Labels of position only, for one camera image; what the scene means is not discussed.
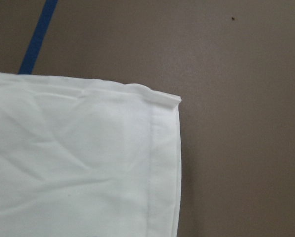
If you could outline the white printed long-sleeve shirt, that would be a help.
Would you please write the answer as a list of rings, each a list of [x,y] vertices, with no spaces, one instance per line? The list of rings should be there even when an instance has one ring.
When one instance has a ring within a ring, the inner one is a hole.
[[[174,237],[176,95],[0,73],[0,237]]]

